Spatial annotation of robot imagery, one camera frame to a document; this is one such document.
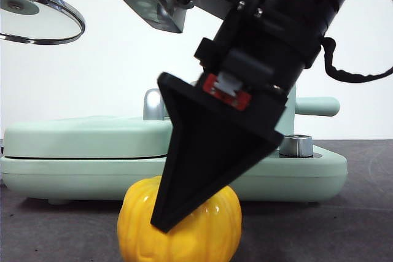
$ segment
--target black strap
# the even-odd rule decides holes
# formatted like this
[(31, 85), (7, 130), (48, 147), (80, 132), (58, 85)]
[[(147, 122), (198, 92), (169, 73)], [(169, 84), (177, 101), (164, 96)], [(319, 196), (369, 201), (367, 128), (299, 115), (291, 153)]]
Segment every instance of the black strap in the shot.
[(325, 37), (322, 40), (322, 46), (325, 50), (325, 70), (331, 78), (348, 83), (365, 83), (374, 80), (385, 78), (393, 74), (393, 67), (387, 70), (385, 73), (379, 75), (368, 75), (363, 76), (360, 74), (352, 74), (343, 70), (338, 70), (333, 66), (333, 53), (336, 49), (336, 42), (330, 37)]
[(331, 78), (333, 78), (333, 79), (336, 79), (336, 80), (342, 81), (342, 82), (348, 82), (348, 83), (365, 83), (365, 82), (370, 82), (370, 81), (382, 79), (382, 78), (385, 78), (385, 77), (393, 74), (393, 67), (391, 67), (385, 73), (382, 73), (379, 75), (368, 75), (368, 76), (363, 76), (360, 74), (352, 74), (352, 73), (348, 73), (343, 70), (337, 70), (333, 66), (333, 53), (334, 53), (334, 50), (336, 49), (336, 42), (334, 41), (334, 39), (332, 39), (330, 37), (324, 37), (321, 44), (325, 50), (325, 70), (326, 70), (326, 73), (329, 76), (331, 76)]

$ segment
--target metal knob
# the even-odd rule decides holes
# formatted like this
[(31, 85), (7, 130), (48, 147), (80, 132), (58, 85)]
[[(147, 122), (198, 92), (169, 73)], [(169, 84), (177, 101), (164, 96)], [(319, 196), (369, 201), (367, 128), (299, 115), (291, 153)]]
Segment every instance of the metal knob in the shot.
[(167, 116), (164, 100), (159, 89), (150, 89), (145, 94), (143, 120), (164, 120)]
[(280, 146), (280, 154), (294, 158), (313, 156), (313, 138), (307, 135), (287, 135)]

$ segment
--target dark tabletop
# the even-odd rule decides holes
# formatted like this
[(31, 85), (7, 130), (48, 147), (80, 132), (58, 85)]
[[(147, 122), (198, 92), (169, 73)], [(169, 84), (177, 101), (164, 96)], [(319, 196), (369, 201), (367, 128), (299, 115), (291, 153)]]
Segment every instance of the dark tabletop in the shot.
[[(243, 235), (232, 262), (393, 262), (393, 141), (316, 144), (348, 159), (342, 192), (322, 204), (242, 203)], [(51, 206), (2, 185), (0, 260), (121, 262), (120, 206)]]

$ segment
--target yellow pumpkin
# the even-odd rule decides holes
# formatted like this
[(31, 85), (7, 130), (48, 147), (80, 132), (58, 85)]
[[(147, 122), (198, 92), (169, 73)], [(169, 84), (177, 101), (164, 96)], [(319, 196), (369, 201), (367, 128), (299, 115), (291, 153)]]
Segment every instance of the yellow pumpkin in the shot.
[(150, 224), (161, 177), (132, 185), (117, 221), (125, 262), (229, 262), (239, 246), (241, 209), (225, 187), (165, 234)]

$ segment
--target white wall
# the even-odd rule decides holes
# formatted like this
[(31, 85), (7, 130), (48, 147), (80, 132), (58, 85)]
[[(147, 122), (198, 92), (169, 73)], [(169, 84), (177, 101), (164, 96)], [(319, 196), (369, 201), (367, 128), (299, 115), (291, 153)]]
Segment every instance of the white wall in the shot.
[[(152, 29), (122, 0), (65, 0), (87, 22), (68, 45), (1, 42), (1, 128), (17, 121), (89, 115), (142, 114), (144, 92), (167, 71), (191, 82), (201, 72), (193, 54), (213, 38), (220, 20), (193, 9), (183, 34)], [(348, 0), (329, 31), (338, 41), (335, 65), (364, 74), (393, 64), (391, 0)], [(299, 133), (318, 139), (393, 138), (393, 78), (364, 85), (336, 82), (320, 56), (298, 84), (299, 96), (335, 96), (334, 118), (298, 116)]]

